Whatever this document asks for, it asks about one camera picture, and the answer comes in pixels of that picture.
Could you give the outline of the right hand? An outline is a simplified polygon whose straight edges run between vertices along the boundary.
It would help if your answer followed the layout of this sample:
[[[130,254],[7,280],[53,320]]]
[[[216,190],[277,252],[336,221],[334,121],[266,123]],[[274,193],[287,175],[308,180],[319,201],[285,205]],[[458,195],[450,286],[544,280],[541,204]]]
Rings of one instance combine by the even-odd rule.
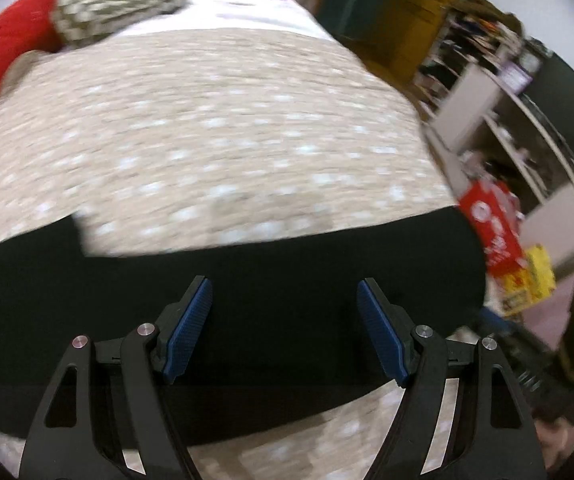
[[[574,426],[565,418],[554,422],[535,419],[534,425],[540,442],[546,470],[552,474],[574,452]]]

